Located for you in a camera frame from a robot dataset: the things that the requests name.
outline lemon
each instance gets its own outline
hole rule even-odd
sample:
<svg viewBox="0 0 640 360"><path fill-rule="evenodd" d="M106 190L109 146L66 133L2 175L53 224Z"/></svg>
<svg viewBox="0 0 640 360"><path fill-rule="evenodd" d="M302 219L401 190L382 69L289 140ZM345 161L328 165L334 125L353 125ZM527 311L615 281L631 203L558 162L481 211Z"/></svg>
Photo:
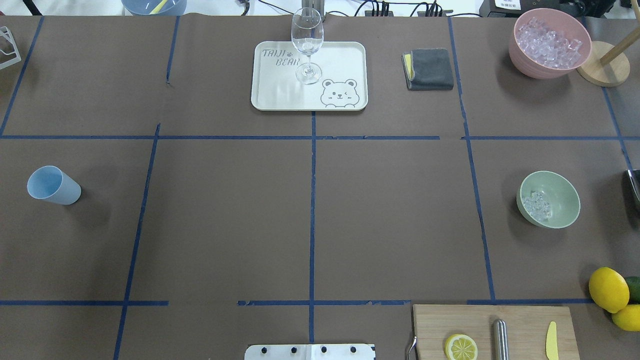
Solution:
<svg viewBox="0 0 640 360"><path fill-rule="evenodd" d="M627 305L611 315L613 323L626 331L640 331L640 305Z"/></svg>
<svg viewBox="0 0 640 360"><path fill-rule="evenodd" d="M625 281L629 285L629 301L640 302L640 277L627 276Z"/></svg>
<svg viewBox="0 0 640 360"><path fill-rule="evenodd" d="M625 278L611 268L602 267L591 274L589 293L598 306L612 314L629 303L629 287Z"/></svg>
<svg viewBox="0 0 640 360"><path fill-rule="evenodd" d="M464 334L453 334L444 343L444 353L449 360L476 360L478 346Z"/></svg>

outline gray towel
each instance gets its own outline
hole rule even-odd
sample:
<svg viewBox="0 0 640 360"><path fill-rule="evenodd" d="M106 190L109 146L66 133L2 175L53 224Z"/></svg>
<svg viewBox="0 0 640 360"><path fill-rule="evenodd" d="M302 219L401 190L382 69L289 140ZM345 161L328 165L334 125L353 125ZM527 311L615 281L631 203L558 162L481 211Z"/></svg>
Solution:
<svg viewBox="0 0 640 360"><path fill-rule="evenodd" d="M451 90L453 73L447 49L415 49L402 56L409 90Z"/></svg>

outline cutting board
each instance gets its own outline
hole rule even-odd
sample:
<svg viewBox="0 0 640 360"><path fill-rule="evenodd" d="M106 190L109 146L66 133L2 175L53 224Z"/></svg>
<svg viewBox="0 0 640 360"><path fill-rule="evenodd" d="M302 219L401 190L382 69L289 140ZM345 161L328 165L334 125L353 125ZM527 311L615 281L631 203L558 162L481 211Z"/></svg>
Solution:
<svg viewBox="0 0 640 360"><path fill-rule="evenodd" d="M507 323L510 359L547 360L547 329L555 321L560 360L580 360L568 307L494 305L413 305L418 358L446 360L446 339L466 334L476 341L477 360L492 360L493 322L498 318Z"/></svg>

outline bear face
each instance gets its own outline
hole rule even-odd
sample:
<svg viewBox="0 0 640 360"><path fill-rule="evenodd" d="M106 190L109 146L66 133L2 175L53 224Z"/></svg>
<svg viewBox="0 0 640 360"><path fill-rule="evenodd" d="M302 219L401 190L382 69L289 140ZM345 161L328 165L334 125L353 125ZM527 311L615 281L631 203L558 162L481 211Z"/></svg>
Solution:
<svg viewBox="0 0 640 360"><path fill-rule="evenodd" d="M324 92L320 96L320 101L327 108L354 108L360 101L360 96L356 92L356 81L349 79L343 83L333 82L326 79L322 82Z"/></svg>

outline clear plastic ice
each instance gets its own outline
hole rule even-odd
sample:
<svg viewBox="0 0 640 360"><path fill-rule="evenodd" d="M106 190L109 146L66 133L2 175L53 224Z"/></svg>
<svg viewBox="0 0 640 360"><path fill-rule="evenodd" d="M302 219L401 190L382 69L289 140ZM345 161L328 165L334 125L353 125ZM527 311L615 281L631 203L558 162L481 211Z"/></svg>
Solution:
<svg viewBox="0 0 640 360"><path fill-rule="evenodd" d="M580 61L582 42L567 39L564 32L554 31L536 17L518 28L516 42L526 55L546 67L570 69Z"/></svg>
<svg viewBox="0 0 640 360"><path fill-rule="evenodd" d="M524 198L522 205L531 217L539 222L551 217L551 204L546 200L543 192L532 192L530 197Z"/></svg>

